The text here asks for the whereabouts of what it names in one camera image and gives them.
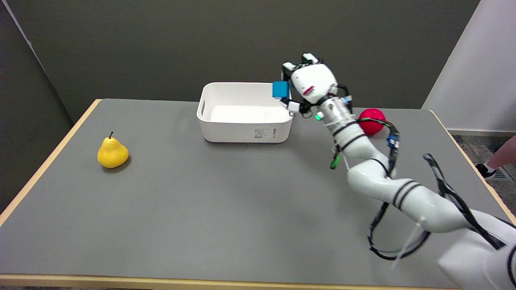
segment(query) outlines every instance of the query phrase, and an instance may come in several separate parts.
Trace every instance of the gray table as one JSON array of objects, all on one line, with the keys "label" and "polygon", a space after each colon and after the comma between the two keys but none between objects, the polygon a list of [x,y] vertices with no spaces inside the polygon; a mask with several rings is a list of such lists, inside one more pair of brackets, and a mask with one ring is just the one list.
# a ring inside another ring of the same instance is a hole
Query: gray table
[{"label": "gray table", "polygon": [[[197,106],[92,105],[2,214],[0,284],[453,287],[437,259],[460,233],[432,235],[394,270],[368,250],[366,232],[380,202],[350,190],[344,164],[329,169],[332,138],[322,123],[295,117],[281,144],[209,143]],[[471,208],[508,219],[432,112],[383,111],[401,131],[398,176],[436,190],[421,158],[432,153]],[[96,161],[110,131],[131,155],[114,170]],[[373,138],[384,153],[385,136]],[[392,209],[377,244],[401,246],[413,227]]]}]

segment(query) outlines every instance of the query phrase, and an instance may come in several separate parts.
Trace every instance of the white plastic bin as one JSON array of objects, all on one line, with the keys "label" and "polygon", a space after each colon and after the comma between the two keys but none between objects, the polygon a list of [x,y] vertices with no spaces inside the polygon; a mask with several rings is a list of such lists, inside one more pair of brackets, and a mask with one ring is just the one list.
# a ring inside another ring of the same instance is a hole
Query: white plastic bin
[{"label": "white plastic bin", "polygon": [[202,134],[210,142],[280,143],[292,116],[272,97],[271,83],[211,83],[197,109]]}]

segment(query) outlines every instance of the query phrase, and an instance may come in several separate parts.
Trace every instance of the sneaker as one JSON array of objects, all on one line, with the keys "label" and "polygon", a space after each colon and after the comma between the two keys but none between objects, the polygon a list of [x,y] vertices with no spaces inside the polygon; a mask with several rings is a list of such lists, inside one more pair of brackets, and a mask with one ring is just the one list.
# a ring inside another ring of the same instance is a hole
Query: sneaker
[{"label": "sneaker", "polygon": [[477,168],[478,172],[480,172],[480,175],[482,175],[482,177],[485,180],[491,180],[494,178],[494,174],[495,174],[496,170],[489,172],[489,170],[487,170],[487,167],[484,166],[484,164],[482,164],[482,163],[475,165],[475,167]]}]

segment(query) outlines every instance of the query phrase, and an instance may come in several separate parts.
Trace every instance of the wooden table edge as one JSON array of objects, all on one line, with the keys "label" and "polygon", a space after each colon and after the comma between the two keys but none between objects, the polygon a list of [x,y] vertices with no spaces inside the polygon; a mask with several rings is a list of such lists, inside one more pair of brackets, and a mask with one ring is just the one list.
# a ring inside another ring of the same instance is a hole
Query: wooden table edge
[{"label": "wooden table edge", "polygon": [[504,201],[500,198],[500,196],[498,195],[498,193],[496,192],[496,190],[494,190],[494,188],[489,185],[486,180],[482,177],[482,175],[480,175],[480,172],[478,172],[478,170],[475,168],[475,165],[473,164],[473,162],[471,162],[471,159],[466,155],[466,153],[464,153],[464,150],[462,148],[460,148],[459,144],[455,141],[455,139],[453,138],[453,136],[450,134],[450,132],[448,132],[448,130],[444,127],[444,124],[443,122],[441,122],[441,120],[439,119],[439,117],[437,117],[436,113],[432,110],[429,110],[430,112],[432,112],[432,114],[435,116],[435,118],[439,121],[439,123],[441,124],[441,126],[443,126],[444,130],[448,133],[448,136],[450,137],[450,139],[453,141],[453,143],[455,144],[455,146],[457,146],[457,148],[459,149],[460,153],[462,153],[462,155],[464,155],[464,158],[466,158],[467,162],[470,164],[470,166],[473,168],[473,171],[475,171],[475,173],[477,173],[477,176],[478,178],[480,178],[480,180],[482,180],[482,182],[484,183],[484,185],[487,187],[487,189],[489,190],[489,192],[491,193],[491,195],[494,197],[494,199],[496,200],[496,202],[498,203],[498,205],[502,208],[502,210],[504,211],[504,213],[507,215],[507,217],[511,220],[511,222],[513,224],[516,224],[516,217],[514,216],[514,214],[510,211],[510,209],[507,207],[507,205],[504,203]]},{"label": "wooden table edge", "polygon": [[9,205],[5,208],[5,210],[0,214],[0,227],[4,224],[7,218],[12,214],[14,209],[22,202],[25,196],[29,193],[32,187],[36,184],[38,179],[45,173],[47,168],[52,164],[52,162],[56,159],[57,155],[63,150],[68,141],[73,137],[75,132],[79,130],[80,126],[84,123],[84,121],[91,114],[93,109],[99,104],[101,99],[97,99],[93,101],[93,103],[89,106],[89,108],[84,112],[84,114],[79,118],[79,120],[73,125],[73,127],[68,131],[66,136],[61,140],[61,142],[57,145],[57,147],[50,153],[45,162],[38,168],[36,173],[29,179],[29,181],[23,186],[22,190],[14,197],[14,199],[9,203]]},{"label": "wooden table edge", "polygon": [[[84,121],[102,99],[97,99],[89,106],[81,118],[75,123],[72,129],[66,134],[59,145],[48,156],[41,167],[30,178],[25,186],[20,190],[7,208],[0,214],[0,227],[7,220],[9,215],[20,204],[23,198],[32,189],[45,170],[55,160],[57,155],[63,150],[75,132],[80,128]],[[443,129],[448,133],[450,139],[462,153],[467,162],[475,169],[475,166],[457,144],[453,136],[446,130],[443,123],[435,112],[429,110],[439,121]],[[491,195],[498,202],[502,210],[507,214],[512,223],[516,224],[516,217],[502,201],[498,193],[482,178]],[[260,290],[439,290],[438,288],[422,287],[393,287],[393,286],[367,286],[367,285],[328,285],[328,284],[296,284],[296,283],[265,283],[265,282],[240,282],[240,281],[211,281],[211,280],[183,280],[183,279],[160,279],[160,278],[130,278],[130,277],[108,277],[108,276],[78,276],[78,275],[23,275],[23,274],[0,274],[0,285],[9,286],[40,286],[40,287],[109,287],[109,288],[140,288],[140,289],[163,289],[163,290],[241,290],[259,288]]]},{"label": "wooden table edge", "polygon": [[445,290],[443,288],[268,283],[74,275],[0,275],[0,285],[39,287],[137,288],[163,290]]}]

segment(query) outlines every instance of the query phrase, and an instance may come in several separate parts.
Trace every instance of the label sticker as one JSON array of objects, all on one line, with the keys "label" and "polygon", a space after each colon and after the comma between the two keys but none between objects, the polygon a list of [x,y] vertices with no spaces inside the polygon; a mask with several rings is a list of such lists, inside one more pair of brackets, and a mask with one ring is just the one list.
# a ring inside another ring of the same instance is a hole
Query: label sticker
[{"label": "label sticker", "polygon": [[255,128],[254,129],[254,138],[255,139],[275,139],[276,138],[277,129],[265,129],[265,128]]}]

